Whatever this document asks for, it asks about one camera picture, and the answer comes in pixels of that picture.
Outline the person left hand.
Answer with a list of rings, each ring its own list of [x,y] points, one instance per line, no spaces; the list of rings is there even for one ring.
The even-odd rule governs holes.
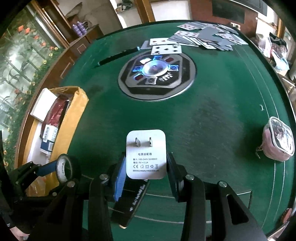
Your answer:
[[[26,234],[24,232],[22,232],[19,228],[12,227],[10,229],[10,231],[12,232],[12,234],[16,237],[17,240],[19,241],[24,241],[24,240],[28,240],[29,234]]]

